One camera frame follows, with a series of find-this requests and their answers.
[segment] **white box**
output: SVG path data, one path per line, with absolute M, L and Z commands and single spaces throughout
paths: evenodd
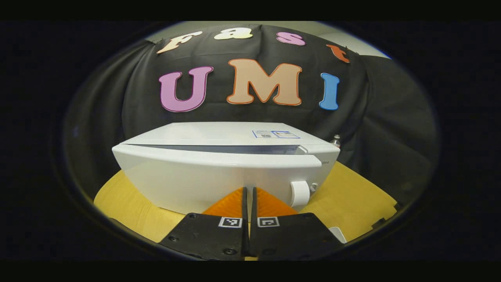
M 171 123 L 112 148 L 154 205 L 202 213 L 240 187 L 259 187 L 296 210 L 320 187 L 339 148 L 283 123 Z

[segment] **barcode label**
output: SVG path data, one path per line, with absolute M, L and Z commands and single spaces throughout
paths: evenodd
M 252 132 L 256 138 L 278 138 L 278 136 L 269 130 L 253 130 Z
M 298 136 L 290 133 L 289 131 L 272 131 L 274 135 L 276 135 L 278 138 L 292 138 L 292 139 L 299 139 Z

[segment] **black cloth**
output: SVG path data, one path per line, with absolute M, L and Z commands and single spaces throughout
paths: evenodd
M 67 164 L 75 181 L 95 197 L 120 170 L 111 147 L 172 122 L 259 121 L 283 122 L 331 141 L 341 136 L 338 161 L 406 203 L 420 193 L 438 161 L 438 128 L 425 91 L 394 61 L 362 56 L 337 45 L 350 60 L 345 63 L 322 38 L 286 28 L 239 25 L 252 29 L 249 39 L 215 40 L 221 30 L 236 26 L 202 28 L 203 33 L 161 54 L 169 39 L 141 41 L 105 62 L 83 84 L 64 121 Z M 281 43 L 277 32 L 300 35 L 304 46 Z M 229 60 L 259 62 L 271 74 L 282 63 L 298 65 L 298 106 L 262 103 L 234 105 L 234 68 Z M 191 96 L 196 67 L 212 66 L 204 103 L 189 112 L 170 112 L 160 102 L 160 82 L 167 73 L 182 72 L 176 97 Z M 321 73 L 339 78 L 337 110 L 319 107 L 324 95 Z M 256 94 L 250 87 L 250 94 Z

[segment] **yellow table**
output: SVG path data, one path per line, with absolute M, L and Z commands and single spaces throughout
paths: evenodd
M 155 242 L 160 242 L 184 217 L 154 206 L 123 171 L 101 188 L 94 204 L 108 217 Z M 370 231 L 379 219 L 393 216 L 395 204 L 396 201 L 377 186 L 336 162 L 322 187 L 301 212 L 314 213 L 328 228 L 339 227 L 346 240 L 351 241 Z

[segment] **metal screw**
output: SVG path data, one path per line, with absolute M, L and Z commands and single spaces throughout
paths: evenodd
M 339 135 L 334 135 L 334 140 L 331 141 L 332 144 L 334 144 L 336 147 L 340 148 L 341 147 L 341 142 L 340 142 L 340 136 Z
M 313 183 L 310 186 L 310 194 L 313 194 L 317 190 L 317 183 Z
M 234 249 L 224 249 L 222 252 L 229 255 L 236 254 L 236 250 Z

